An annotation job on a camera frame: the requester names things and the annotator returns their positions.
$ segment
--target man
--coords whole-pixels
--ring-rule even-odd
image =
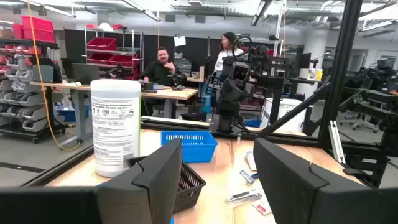
[[[157,61],[148,64],[144,71],[144,81],[152,82],[164,86],[174,86],[171,75],[180,73],[178,67],[169,61],[169,54],[165,47],[157,49]],[[154,105],[164,105],[165,99],[145,98],[141,101],[141,115],[152,116]],[[172,105],[172,118],[175,118],[176,105]]]

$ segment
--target ceiling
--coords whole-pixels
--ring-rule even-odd
[[[57,7],[61,10],[90,10],[91,12],[139,12],[120,0],[34,0],[35,2]],[[257,11],[259,0],[201,0],[202,6],[191,6],[189,0],[132,0],[138,5],[150,11],[159,11],[162,14],[180,14],[186,16],[221,16],[228,17],[253,17]],[[286,0],[285,25],[309,26],[319,28],[338,29],[343,15],[345,1],[325,0]],[[273,1],[266,11],[267,16],[263,22],[276,22],[280,12],[280,2]],[[366,12],[378,6],[383,6],[388,0],[364,0],[362,12]],[[12,9],[14,7],[26,7],[26,4],[18,0],[0,1],[0,8]],[[398,6],[388,8],[389,13],[374,13],[369,15],[371,24],[382,22],[395,16]]]

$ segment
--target black shirt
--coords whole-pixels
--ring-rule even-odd
[[[175,73],[180,73],[180,69],[174,65]],[[149,78],[149,81],[157,83],[164,86],[174,86],[173,79],[171,77],[172,71],[166,67],[158,60],[156,62],[151,62],[148,64],[144,71],[144,76]]]

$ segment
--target table surface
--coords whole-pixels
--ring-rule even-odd
[[[206,181],[202,188],[197,204],[193,208],[173,215],[175,222],[180,223],[275,223],[272,213],[263,216],[250,203],[232,208],[225,199],[249,189],[258,189],[262,193],[261,183],[256,180],[250,187],[241,177],[239,172],[250,172],[244,155],[253,149],[253,141],[240,141],[230,139],[216,139],[218,142],[213,159],[209,163],[189,164],[200,177]],[[140,156],[147,156],[160,147],[160,131],[141,130]],[[343,173],[339,165],[324,150],[312,147],[280,145],[284,149],[320,165],[336,174],[360,183],[356,178]],[[95,160],[91,156],[66,173],[62,174],[48,186],[94,186],[109,180],[95,173]]]
[[[31,82],[31,85],[41,86],[40,82]],[[53,88],[67,88],[72,90],[85,90],[90,91],[90,86],[78,86],[76,83],[67,83],[65,80],[63,83],[43,83],[45,87],[53,87]],[[165,90],[157,90],[157,93],[141,93],[142,96],[151,97],[151,98],[162,98],[162,99],[175,99],[175,100],[188,100],[193,95],[198,93],[198,90],[192,88],[185,88],[181,91],[175,91],[171,88]]]

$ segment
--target white shirt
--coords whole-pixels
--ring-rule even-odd
[[[243,53],[242,49],[235,49],[235,56]],[[223,70],[223,57],[232,56],[232,50],[222,50],[219,52],[217,57],[216,66],[214,67],[214,71],[222,71]]]

